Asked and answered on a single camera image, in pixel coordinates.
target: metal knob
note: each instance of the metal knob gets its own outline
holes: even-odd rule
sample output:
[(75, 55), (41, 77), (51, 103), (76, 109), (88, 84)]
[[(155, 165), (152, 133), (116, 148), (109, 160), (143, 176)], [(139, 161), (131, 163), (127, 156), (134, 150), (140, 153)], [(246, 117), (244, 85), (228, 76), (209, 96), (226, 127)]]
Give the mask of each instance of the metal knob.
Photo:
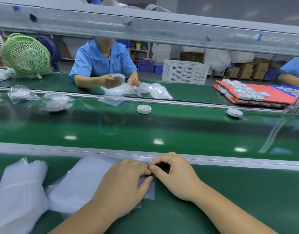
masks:
[(131, 24), (131, 18), (130, 18), (130, 16), (128, 16), (128, 15), (124, 15), (124, 16), (122, 17), (122, 21), (123, 21), (123, 23), (124, 23), (125, 25), (129, 25), (129, 24)]

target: worker in blue shirt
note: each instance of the worker in blue shirt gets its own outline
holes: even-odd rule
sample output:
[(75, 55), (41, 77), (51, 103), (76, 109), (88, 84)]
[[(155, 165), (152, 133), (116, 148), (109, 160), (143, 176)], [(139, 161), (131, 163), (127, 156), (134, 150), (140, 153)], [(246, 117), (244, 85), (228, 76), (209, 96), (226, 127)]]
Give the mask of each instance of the worker in blue shirt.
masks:
[(281, 67), (278, 79), (284, 84), (299, 86), (299, 57), (295, 57)]
[(114, 39), (94, 38), (78, 49), (69, 77), (81, 88), (110, 89), (121, 84), (111, 78), (115, 73), (129, 77), (132, 86), (141, 85), (127, 47)]

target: right hand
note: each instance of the right hand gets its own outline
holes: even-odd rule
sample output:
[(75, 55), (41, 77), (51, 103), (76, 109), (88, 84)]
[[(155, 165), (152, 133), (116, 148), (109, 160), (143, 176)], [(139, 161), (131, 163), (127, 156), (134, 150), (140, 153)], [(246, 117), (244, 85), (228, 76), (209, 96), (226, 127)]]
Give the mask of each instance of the right hand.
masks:
[[(169, 174), (156, 166), (162, 162), (170, 164)], [(163, 154), (149, 163), (151, 172), (173, 193), (182, 200), (194, 202), (201, 186), (206, 186), (196, 175), (185, 157), (170, 152)]]
[(103, 80), (103, 86), (107, 89), (115, 88), (121, 85), (120, 80), (111, 78), (112, 74), (105, 74), (100, 78)]

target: gray floor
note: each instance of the gray floor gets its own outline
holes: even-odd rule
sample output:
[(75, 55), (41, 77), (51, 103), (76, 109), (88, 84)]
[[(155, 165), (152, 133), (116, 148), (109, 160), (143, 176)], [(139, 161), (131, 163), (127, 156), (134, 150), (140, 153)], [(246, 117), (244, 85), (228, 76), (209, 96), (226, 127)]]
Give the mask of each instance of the gray floor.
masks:
[[(74, 61), (62, 61), (59, 63), (59, 68), (61, 71), (69, 73), (71, 71), (71, 68), (73, 66)], [(153, 79), (153, 80), (161, 80), (162, 76), (155, 73), (146, 73), (146, 72), (138, 72), (140, 79)], [(217, 84), (216, 80), (222, 80), (222, 77), (216, 77), (210, 78), (210, 76), (207, 76), (207, 79), (205, 81), (205, 85), (214, 85)], [(268, 85), (270, 82), (261, 82), (261, 81), (249, 81), (249, 80), (239, 80), (242, 83), (245, 84), (262, 84), (262, 85)]]

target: green work surface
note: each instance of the green work surface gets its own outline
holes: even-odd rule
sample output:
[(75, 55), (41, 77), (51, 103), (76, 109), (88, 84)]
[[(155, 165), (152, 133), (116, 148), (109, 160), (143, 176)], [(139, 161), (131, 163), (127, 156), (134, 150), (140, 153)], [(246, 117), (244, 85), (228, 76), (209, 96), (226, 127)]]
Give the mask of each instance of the green work surface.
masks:
[(299, 116), (140, 103), (114, 107), (75, 98), (67, 111), (39, 111), (42, 101), (12, 105), (1, 94), (0, 142), (299, 161)]
[[(209, 104), (233, 105), (228, 101), (223, 94), (219, 93), (212, 86), (209, 85), (193, 85), (174, 82), (165, 82), (157, 80), (140, 79), (141, 82), (146, 83), (160, 83), (165, 86), (168, 92), (172, 95), (173, 100), (189, 101)], [(48, 90), (69, 93), (83, 93), (83, 94), (104, 94), (101, 88), (95, 89), (80, 89), (74, 82), (72, 82), (65, 73), (52, 72), (49, 75), (44, 75), (42, 79), (8, 79), (0, 81), (0, 87), (11, 87), (16, 84), (23, 84), (31, 90)], [(138, 97), (136, 94), (129, 94), (128, 96)], [(142, 94), (143, 98), (152, 98), (149, 93)]]
[[(20, 155), (0, 154), (0, 179), (6, 166)], [(78, 157), (28, 156), (49, 165), (43, 186), (70, 170)], [(197, 175), (236, 205), (279, 234), (299, 234), (299, 171), (193, 165)], [(46, 234), (63, 221), (47, 211), (31, 234)], [(173, 196), (157, 179), (155, 200), (143, 200), (142, 208), (117, 220), (106, 233), (219, 233), (194, 204)]]

